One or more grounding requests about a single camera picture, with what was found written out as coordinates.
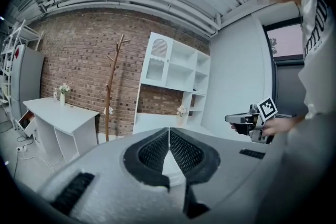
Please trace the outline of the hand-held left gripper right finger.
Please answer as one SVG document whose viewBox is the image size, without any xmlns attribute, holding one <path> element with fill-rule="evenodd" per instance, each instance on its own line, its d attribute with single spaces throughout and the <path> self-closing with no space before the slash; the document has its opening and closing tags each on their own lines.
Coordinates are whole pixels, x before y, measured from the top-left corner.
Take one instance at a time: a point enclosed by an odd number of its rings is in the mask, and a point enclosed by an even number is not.
<svg viewBox="0 0 336 224">
<path fill-rule="evenodd" d="M 183 213 L 190 219 L 209 211 L 196 201 L 193 185 L 208 182 L 219 168 L 220 155 L 216 149 L 179 131 L 170 129 L 170 151 L 186 179 Z"/>
</svg>

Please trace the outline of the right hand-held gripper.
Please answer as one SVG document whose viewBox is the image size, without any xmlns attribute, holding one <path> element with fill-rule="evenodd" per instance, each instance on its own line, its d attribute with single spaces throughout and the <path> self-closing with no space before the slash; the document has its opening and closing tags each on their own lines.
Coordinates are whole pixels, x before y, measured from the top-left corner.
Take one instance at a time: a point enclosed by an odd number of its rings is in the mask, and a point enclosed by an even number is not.
<svg viewBox="0 0 336 224">
<path fill-rule="evenodd" d="M 225 116 L 225 121 L 238 134 L 249 136 L 252 142 L 267 143 L 267 138 L 263 136 L 263 125 L 277 112 L 273 99 L 267 97 L 257 104 L 251 104 L 247 113 Z"/>
</svg>

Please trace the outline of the person's right hand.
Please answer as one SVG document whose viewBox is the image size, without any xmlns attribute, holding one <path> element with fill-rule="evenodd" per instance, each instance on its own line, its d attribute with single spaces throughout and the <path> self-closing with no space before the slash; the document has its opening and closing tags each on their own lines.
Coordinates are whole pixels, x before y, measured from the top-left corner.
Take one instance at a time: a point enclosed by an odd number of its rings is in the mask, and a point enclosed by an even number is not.
<svg viewBox="0 0 336 224">
<path fill-rule="evenodd" d="M 275 118 L 268 120 L 262 128 L 263 136 L 274 136 L 286 129 L 286 123 L 283 119 Z"/>
</svg>

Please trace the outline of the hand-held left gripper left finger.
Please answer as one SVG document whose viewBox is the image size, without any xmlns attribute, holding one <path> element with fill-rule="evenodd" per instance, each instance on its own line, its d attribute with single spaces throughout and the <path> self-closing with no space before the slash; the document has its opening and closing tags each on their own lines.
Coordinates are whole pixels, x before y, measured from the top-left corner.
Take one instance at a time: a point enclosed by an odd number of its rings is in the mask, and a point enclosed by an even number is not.
<svg viewBox="0 0 336 224">
<path fill-rule="evenodd" d="M 169 129 L 152 130 L 149 135 L 130 145 L 123 154 L 123 163 L 138 182 L 170 189 L 170 180 L 163 175 L 164 160 L 169 151 Z"/>
</svg>

